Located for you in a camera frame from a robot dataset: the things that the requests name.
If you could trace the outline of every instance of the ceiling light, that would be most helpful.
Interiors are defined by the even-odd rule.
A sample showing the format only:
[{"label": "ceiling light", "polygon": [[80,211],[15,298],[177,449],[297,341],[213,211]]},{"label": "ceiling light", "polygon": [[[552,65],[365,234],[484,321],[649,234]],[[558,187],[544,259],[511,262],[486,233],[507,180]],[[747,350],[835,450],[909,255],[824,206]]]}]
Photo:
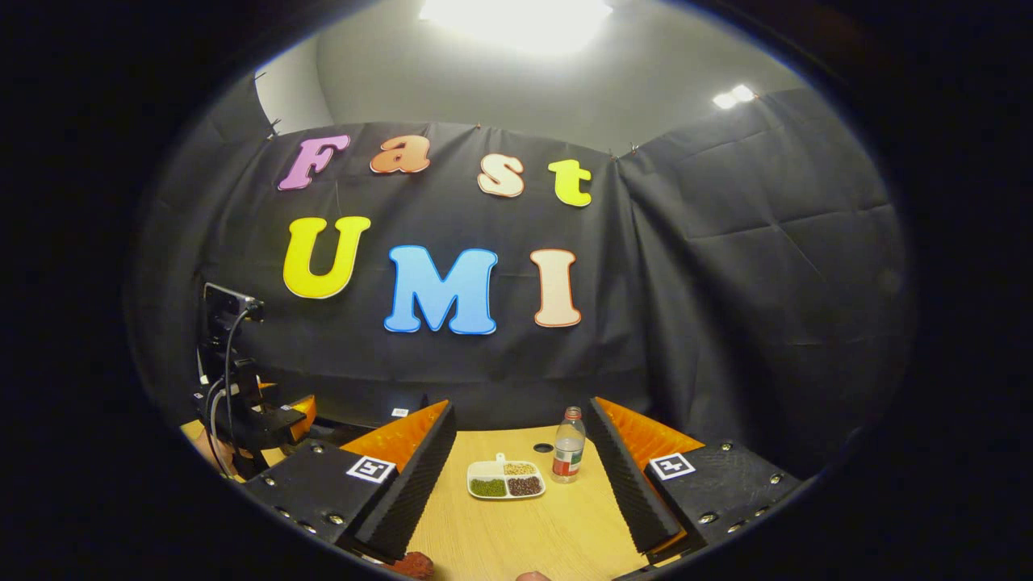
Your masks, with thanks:
[{"label": "ceiling light", "polygon": [[721,93],[720,95],[714,97],[714,104],[721,109],[731,109],[735,106],[739,99],[735,98],[731,93]]},{"label": "ceiling light", "polygon": [[735,97],[740,102],[752,101],[757,97],[753,91],[750,90],[746,85],[740,85],[731,90],[731,95]]},{"label": "ceiling light", "polygon": [[601,0],[427,0],[419,18],[493,43],[555,54],[587,44],[613,11]]}]

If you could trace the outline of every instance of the divided plate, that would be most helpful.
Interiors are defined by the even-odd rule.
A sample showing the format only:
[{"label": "divided plate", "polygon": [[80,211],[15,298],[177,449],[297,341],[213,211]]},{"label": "divided plate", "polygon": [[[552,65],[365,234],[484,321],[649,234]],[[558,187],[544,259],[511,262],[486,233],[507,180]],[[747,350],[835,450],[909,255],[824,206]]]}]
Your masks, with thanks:
[{"label": "divided plate", "polygon": [[[505,465],[522,465],[530,466],[533,468],[533,472],[527,475],[507,475],[505,473]],[[509,493],[509,481],[513,479],[527,479],[536,478],[538,483],[541,484],[541,490],[534,494],[524,494],[523,496],[513,496]],[[491,480],[501,480],[506,486],[505,496],[481,496],[480,494],[474,494],[473,489],[470,488],[470,483],[475,481],[491,481]],[[545,492],[545,479],[541,478],[541,472],[538,470],[538,466],[534,465],[532,462],[521,462],[514,460],[506,460],[504,454],[496,454],[494,462],[474,462],[470,464],[466,469],[466,490],[471,496],[475,498],[484,498],[487,500],[511,500],[513,498],[534,498],[535,496],[541,496]]]}]

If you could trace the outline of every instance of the blue letter m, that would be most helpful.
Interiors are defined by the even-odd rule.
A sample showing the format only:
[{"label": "blue letter m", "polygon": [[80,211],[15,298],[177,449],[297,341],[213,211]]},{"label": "blue letter m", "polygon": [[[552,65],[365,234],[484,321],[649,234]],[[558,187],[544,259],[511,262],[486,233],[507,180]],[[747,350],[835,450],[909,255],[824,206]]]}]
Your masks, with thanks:
[{"label": "blue letter m", "polygon": [[488,305],[488,281],[499,257],[491,250],[463,250],[448,276],[441,280],[431,253],[422,246],[396,246],[387,254],[395,263],[395,306],[384,327],[396,333],[414,333],[419,319],[413,300],[419,303],[432,331],[441,329],[452,303],[456,316],[448,329],[460,335],[489,335],[495,332]]}]

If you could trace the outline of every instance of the wooden table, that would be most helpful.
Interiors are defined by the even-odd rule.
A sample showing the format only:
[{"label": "wooden table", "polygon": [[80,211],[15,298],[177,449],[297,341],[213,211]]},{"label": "wooden table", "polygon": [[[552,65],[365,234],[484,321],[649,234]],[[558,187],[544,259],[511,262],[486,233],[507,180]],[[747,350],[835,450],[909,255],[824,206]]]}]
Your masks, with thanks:
[{"label": "wooden table", "polygon": [[[197,422],[183,426],[191,438],[200,430]],[[529,571],[552,581],[608,580],[648,564],[631,542],[595,445],[586,441],[577,480],[558,484],[549,477],[552,453],[532,448],[555,437],[556,426],[456,435],[408,547],[434,560],[435,581],[512,581]],[[507,460],[534,462],[545,493],[520,500],[470,496],[467,466],[500,452]],[[262,454],[270,465],[283,459],[279,450]]]}]

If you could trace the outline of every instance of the black backdrop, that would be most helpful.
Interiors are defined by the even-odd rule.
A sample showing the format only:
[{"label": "black backdrop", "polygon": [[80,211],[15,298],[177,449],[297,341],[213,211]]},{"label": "black backdrop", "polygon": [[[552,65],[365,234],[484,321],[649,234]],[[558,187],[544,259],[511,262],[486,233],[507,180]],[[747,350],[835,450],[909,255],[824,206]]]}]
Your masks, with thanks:
[{"label": "black backdrop", "polygon": [[[339,134],[350,145],[308,187],[277,188],[303,141]],[[371,172],[380,144],[404,134],[430,140],[430,167]],[[401,393],[451,399],[462,429],[524,427],[599,395],[696,437],[739,439],[801,476],[874,418],[906,361],[911,311],[896,214],[872,161],[813,91],[766,95],[620,159],[445,123],[263,137],[206,146],[200,158],[189,154],[190,171],[174,161],[143,228],[130,298],[163,298],[136,303],[130,317],[147,322],[136,340],[176,423],[190,418],[189,313],[202,281],[265,301],[267,319],[245,326],[241,351],[286,400],[315,393],[332,420]],[[522,160],[524,193],[480,191],[489,153]],[[592,173],[587,207],[553,191],[547,165],[568,158]],[[316,273],[333,265],[337,218],[372,221],[348,286],[325,300],[283,282],[288,226],[308,216],[328,224]],[[427,247],[442,276],[465,249],[496,252],[497,331],[386,331],[398,245]],[[583,317],[573,327],[534,322],[529,254],[541,248],[577,256],[571,287]]]}]

